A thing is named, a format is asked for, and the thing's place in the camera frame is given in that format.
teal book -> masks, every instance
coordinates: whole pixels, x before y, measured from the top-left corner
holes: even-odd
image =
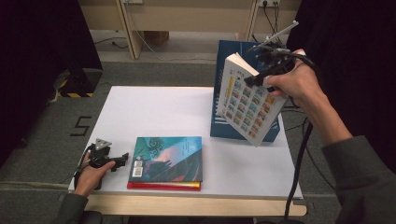
[[[202,182],[202,137],[137,137],[128,189],[134,184]]]

power outlet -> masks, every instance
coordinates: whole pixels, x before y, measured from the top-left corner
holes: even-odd
[[[260,0],[259,7],[263,7],[263,2],[264,1],[267,2],[267,7],[275,7],[276,3],[277,3],[278,7],[280,5],[280,0]]]

black curtain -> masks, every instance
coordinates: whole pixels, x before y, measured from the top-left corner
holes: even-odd
[[[354,135],[396,173],[396,17],[393,1],[303,0],[288,47],[305,49]]]
[[[0,165],[26,136],[62,71],[102,69],[77,0],[0,3]]]

dark gray sleeve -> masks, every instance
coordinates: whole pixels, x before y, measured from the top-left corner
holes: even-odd
[[[337,223],[396,223],[396,175],[364,136],[324,147],[323,153],[342,205]]]
[[[77,224],[84,212],[88,199],[77,194],[66,194],[59,209],[58,216],[52,224]]]

book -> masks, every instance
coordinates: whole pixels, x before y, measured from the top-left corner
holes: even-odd
[[[203,181],[201,136],[137,137],[128,189],[194,189]]]
[[[217,110],[217,115],[223,116],[255,147],[262,143],[288,100],[286,96],[273,96],[263,86],[246,85],[246,77],[258,74],[238,53],[228,56]]]

